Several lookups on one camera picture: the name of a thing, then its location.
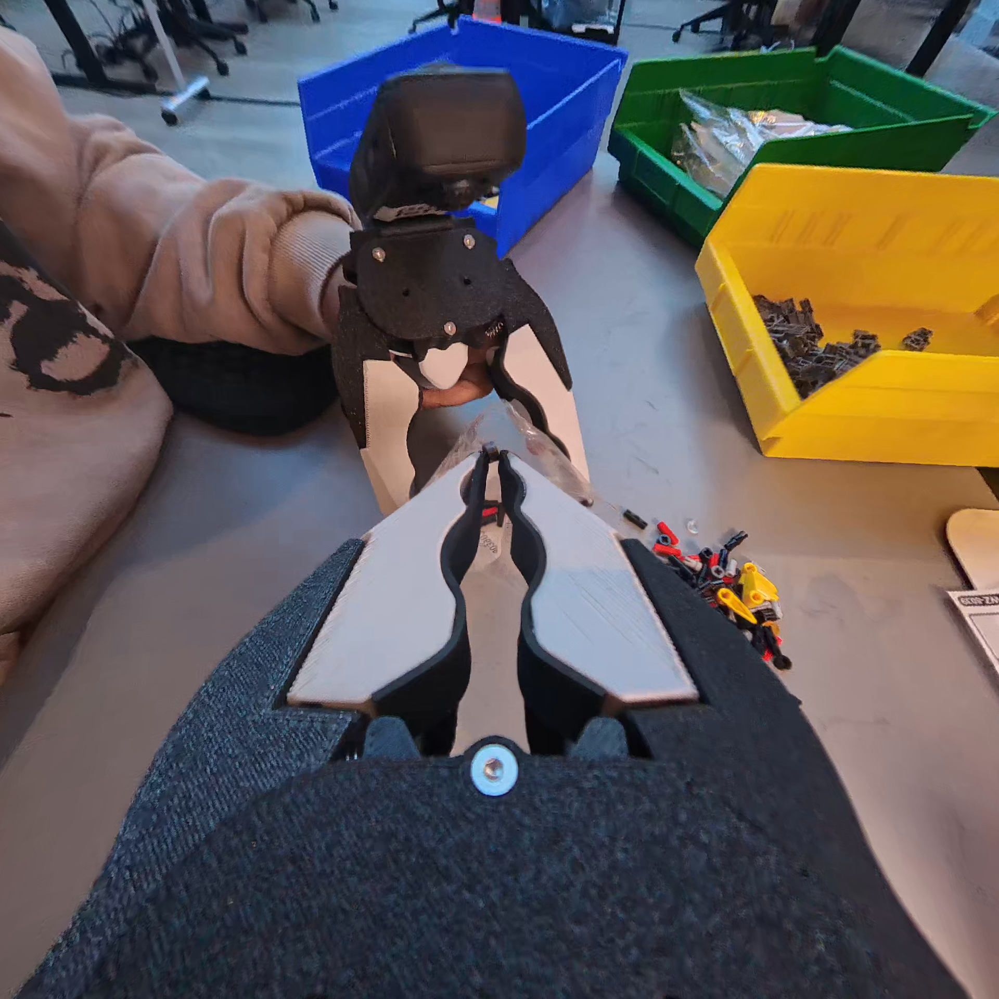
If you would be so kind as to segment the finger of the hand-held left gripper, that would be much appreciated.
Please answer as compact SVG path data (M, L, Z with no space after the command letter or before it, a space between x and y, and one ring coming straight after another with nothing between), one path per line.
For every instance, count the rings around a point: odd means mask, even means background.
M594 505L572 388L545 352L496 352L490 375L499 397L534 433L550 473L581 506Z
M365 443L360 453L383 516L411 498L416 467L409 453L408 432L419 412L421 385L400 365L364 360Z

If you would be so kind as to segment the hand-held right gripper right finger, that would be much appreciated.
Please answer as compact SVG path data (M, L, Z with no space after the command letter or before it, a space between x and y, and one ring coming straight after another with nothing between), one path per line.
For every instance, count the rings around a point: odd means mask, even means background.
M518 682L531 711L625 711L698 700L696 685L604 520L520 457L497 474L527 585Z

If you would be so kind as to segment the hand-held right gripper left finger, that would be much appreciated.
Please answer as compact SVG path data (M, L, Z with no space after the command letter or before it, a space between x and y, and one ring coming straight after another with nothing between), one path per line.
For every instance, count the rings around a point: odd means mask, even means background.
M460 585L480 547L491 455L480 451L363 538L287 691L291 706L449 713L468 686Z

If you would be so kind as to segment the clear plastic bag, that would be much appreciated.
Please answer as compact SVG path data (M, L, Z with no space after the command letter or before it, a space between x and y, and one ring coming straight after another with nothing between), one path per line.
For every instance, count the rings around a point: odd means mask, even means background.
M417 469L411 495L435 483L462 460L490 446L509 451L585 507L593 507L596 492L546 431L536 427L520 403L490 396L481 404L420 413L409 435Z

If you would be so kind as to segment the pile of mixed small plastic parts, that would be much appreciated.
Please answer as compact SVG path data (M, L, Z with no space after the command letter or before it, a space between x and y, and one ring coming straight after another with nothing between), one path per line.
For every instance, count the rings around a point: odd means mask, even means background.
M770 668L790 671L778 588L758 563L737 559L746 531L735 531L717 545L685 550L677 531L663 520L652 522L625 508L613 509L609 522L621 532L641 592L693 681L699 680L697 669L711 660L711 643L726 658L736 638Z

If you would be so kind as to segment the person's left forearm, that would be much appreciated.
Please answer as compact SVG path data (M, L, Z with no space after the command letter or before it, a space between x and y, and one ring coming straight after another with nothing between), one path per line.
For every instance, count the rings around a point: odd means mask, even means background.
M120 338L302 356L338 327L360 218L343 198L206 181L114 118L70 115L35 46L3 29L1 215Z

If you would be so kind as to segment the grey desk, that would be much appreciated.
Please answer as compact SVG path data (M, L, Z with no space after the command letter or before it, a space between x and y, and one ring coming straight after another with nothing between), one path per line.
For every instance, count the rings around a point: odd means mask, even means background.
M970 468L762 457L689 249L609 157L517 247L567 346L593 484L701 537L749 534L781 594L784 681L897 894L997 997L997 686L946 593ZM379 508L338 411L254 443L177 418L134 515L2 690L2 997L99 873L161 741L239 639Z

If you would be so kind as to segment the person's left hand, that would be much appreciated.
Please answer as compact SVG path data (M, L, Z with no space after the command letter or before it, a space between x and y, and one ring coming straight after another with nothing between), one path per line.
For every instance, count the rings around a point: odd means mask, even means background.
M417 386L418 406L431 409L465 406L493 392L488 361L493 351L456 343L435 348L407 375Z

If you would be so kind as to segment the blue storage bin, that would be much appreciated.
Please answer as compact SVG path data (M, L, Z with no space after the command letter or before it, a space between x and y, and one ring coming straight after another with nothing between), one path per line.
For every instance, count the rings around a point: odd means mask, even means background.
M298 81L311 166L320 188L348 196L358 140L381 82L430 64L508 71L528 120L520 169L495 207L466 215L505 256L593 167L627 53L556 33L461 17Z

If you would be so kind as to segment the heap of black connector pegs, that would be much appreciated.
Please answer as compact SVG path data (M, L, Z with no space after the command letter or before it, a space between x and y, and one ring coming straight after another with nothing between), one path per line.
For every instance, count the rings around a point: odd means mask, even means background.
M774 300L753 294L753 304L800 400L805 401L883 350L878 334L854 330L830 340L808 299Z

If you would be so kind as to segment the white table leg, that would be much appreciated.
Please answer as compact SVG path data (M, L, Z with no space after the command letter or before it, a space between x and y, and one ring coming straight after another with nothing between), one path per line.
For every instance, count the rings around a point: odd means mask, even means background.
M52 79L57 86L120 97L155 96L160 101L160 115L164 123L170 127L180 123L181 113L188 105L209 99L207 77L185 76L173 41L159 16L158 2L142 1L140 5L156 39L156 48L165 58L173 84L170 91L162 90L156 81L132 81L110 77L70 3L45 1L44 5L67 43L78 69L77 73L53 72Z

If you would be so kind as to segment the yellow storage bin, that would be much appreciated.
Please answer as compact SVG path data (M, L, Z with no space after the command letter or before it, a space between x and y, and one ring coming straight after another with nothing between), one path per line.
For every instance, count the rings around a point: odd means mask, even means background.
M996 178L756 165L695 270L764 456L997 467ZM803 398L759 296L882 349Z

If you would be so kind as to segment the clear bag of parts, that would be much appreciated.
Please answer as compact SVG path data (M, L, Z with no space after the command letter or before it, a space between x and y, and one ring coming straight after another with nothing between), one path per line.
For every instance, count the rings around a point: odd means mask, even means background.
M744 111L686 90L680 100L690 117L678 125L670 160L719 199L731 193L766 143L816 133L815 122L780 109Z

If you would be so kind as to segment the black office chair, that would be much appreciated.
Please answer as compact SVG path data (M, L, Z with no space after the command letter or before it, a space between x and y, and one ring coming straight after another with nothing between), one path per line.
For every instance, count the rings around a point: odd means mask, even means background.
M208 13L206 2L195 1L156 1L136 3L142 15L142 23L150 42L147 47L158 46L166 50L154 25L156 14L164 37L173 48L194 48L209 56L220 76L230 74L228 63L212 48L211 43L231 43L235 54L243 57L248 54L243 37L248 34L248 26L243 22L216 22Z

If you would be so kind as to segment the green storage bin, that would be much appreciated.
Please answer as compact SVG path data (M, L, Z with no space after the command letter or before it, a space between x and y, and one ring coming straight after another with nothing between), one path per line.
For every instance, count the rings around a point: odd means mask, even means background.
M637 61L608 138L618 181L682 241L701 247L729 195L670 157L693 121L688 93L745 112L780 110L848 131L780 138L751 165L941 171L997 111L843 46Z

